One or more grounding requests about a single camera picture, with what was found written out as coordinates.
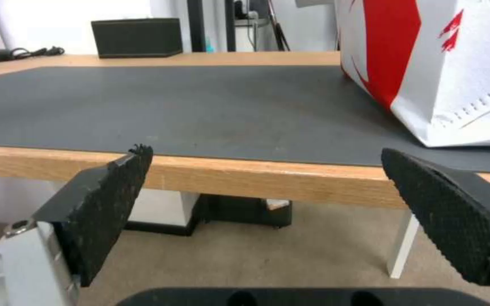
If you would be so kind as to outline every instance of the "black mat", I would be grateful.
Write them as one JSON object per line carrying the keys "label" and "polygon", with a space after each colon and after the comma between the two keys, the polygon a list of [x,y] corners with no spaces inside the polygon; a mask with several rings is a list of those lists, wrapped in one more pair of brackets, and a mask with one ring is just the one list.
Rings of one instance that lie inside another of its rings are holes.
{"label": "black mat", "polygon": [[426,149],[334,66],[36,68],[0,76],[0,146],[381,165],[392,147],[490,172],[490,148]]}

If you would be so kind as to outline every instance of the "paper bag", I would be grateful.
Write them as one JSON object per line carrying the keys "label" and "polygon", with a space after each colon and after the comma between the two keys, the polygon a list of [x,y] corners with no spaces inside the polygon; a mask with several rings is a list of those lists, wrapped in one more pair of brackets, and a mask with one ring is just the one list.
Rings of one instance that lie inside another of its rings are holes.
{"label": "paper bag", "polygon": [[490,145],[490,0],[336,0],[342,69],[426,146]]}

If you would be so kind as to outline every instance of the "beige carpet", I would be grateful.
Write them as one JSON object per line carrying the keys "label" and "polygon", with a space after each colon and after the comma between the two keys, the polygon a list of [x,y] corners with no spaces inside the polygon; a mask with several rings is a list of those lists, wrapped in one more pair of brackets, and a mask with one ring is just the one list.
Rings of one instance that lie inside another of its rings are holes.
{"label": "beige carpet", "polygon": [[401,211],[297,203],[283,229],[212,222],[192,237],[125,231],[80,305],[112,305],[164,286],[417,286],[490,301],[490,287],[463,281],[421,232],[399,280],[385,262]]}

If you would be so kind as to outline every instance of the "metal pole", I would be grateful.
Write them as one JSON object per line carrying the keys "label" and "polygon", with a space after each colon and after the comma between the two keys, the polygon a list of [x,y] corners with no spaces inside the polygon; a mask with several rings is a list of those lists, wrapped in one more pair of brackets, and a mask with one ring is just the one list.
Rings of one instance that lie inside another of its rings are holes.
{"label": "metal pole", "polygon": [[202,0],[187,0],[192,52],[205,52],[204,11]]}
{"label": "metal pole", "polygon": [[236,52],[236,29],[234,25],[234,0],[224,0],[226,17],[226,46],[228,52]]}

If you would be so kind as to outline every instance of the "screw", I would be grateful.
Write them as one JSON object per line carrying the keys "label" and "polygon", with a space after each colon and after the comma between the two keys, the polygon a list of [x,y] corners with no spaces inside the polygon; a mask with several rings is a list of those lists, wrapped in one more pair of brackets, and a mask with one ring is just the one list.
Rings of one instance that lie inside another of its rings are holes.
{"label": "screw", "polygon": [[37,227],[37,223],[33,219],[17,221],[5,227],[5,231],[4,231],[5,237],[11,238],[13,236],[20,235],[36,227]]}

